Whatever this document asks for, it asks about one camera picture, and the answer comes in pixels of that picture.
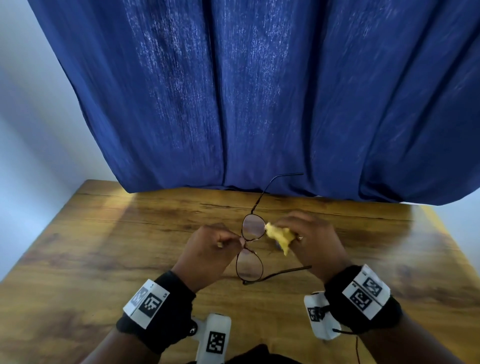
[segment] person's left hand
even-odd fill
[[[172,268],[192,292],[215,283],[245,245],[224,224],[203,225],[192,234]]]

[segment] wooden table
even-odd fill
[[[85,182],[0,284],[0,363],[80,362],[145,280],[173,266],[193,231],[222,221],[239,233],[257,198],[200,189],[128,194],[115,182]],[[461,359],[480,363],[479,278],[428,210],[267,195],[257,213],[272,221],[295,208],[331,221],[353,260],[373,268],[408,314]],[[266,237],[254,248],[265,274],[299,266]],[[193,314],[232,318],[228,358],[266,343],[305,364],[356,363],[354,337],[313,336],[303,296],[322,288],[304,271],[242,286],[231,264],[199,292]],[[185,339],[162,363],[194,360],[196,347]],[[359,349],[362,364],[373,363]]]

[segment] person's right hand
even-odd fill
[[[303,211],[292,211],[274,225],[289,228],[302,237],[301,240],[293,240],[289,248],[300,263],[312,266],[311,272],[323,283],[352,265],[335,229],[328,221]]]

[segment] forearm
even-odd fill
[[[360,339],[378,364],[463,363],[405,313],[395,327],[372,329]]]
[[[149,350],[134,335],[113,328],[82,364],[157,364],[160,355]]]

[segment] eyeglass frame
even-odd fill
[[[286,173],[286,174],[279,174],[279,175],[275,176],[274,178],[272,178],[272,179],[270,180],[270,182],[268,183],[268,185],[267,185],[267,186],[265,187],[265,189],[263,190],[263,192],[260,194],[260,197],[258,197],[257,202],[255,202],[255,205],[253,205],[253,208],[252,208],[252,210],[250,211],[250,214],[245,215],[245,217],[243,218],[243,220],[242,220],[242,226],[241,226],[241,232],[240,232],[242,238],[245,239],[245,246],[243,247],[243,249],[246,249],[246,250],[248,250],[250,253],[255,254],[255,255],[257,256],[258,260],[260,261],[260,264],[262,265],[262,273],[261,273],[259,279],[255,279],[255,280],[244,280],[242,277],[240,277],[240,274],[239,274],[239,272],[238,272],[238,261],[239,261],[239,255],[241,254],[241,252],[237,254],[237,260],[236,260],[236,262],[235,262],[235,271],[237,272],[238,278],[240,278],[240,279],[242,280],[242,284],[243,284],[244,286],[247,286],[247,285],[250,285],[250,284],[254,284],[254,283],[257,283],[257,282],[263,282],[264,280],[267,280],[267,279],[269,279],[269,278],[271,278],[271,277],[274,277],[274,276],[278,276],[279,274],[296,272],[296,271],[299,271],[299,270],[310,269],[310,268],[312,267],[312,266],[303,266],[303,267],[299,267],[299,268],[285,269],[285,270],[281,270],[281,271],[279,271],[279,272],[277,272],[277,273],[270,274],[270,275],[266,276],[265,278],[262,278],[262,276],[264,275],[264,263],[262,262],[262,260],[261,260],[260,257],[258,256],[258,254],[257,254],[255,251],[249,249],[246,245],[247,245],[248,242],[253,242],[253,241],[255,241],[255,240],[259,240],[261,237],[263,237],[263,236],[265,235],[265,231],[263,232],[262,235],[260,235],[258,238],[255,238],[255,239],[249,239],[249,240],[247,240],[247,239],[245,238],[245,236],[243,235],[243,224],[244,224],[244,222],[245,222],[245,219],[246,219],[249,215],[258,216],[258,217],[264,222],[264,224],[265,224],[265,220],[263,219],[263,217],[261,217],[261,216],[259,216],[259,215],[257,215],[257,214],[254,214],[253,212],[254,212],[255,208],[257,207],[257,205],[259,204],[260,200],[262,199],[262,196],[265,194],[267,188],[270,186],[270,184],[271,184],[277,177],[303,176],[303,175],[304,175],[304,173]]]

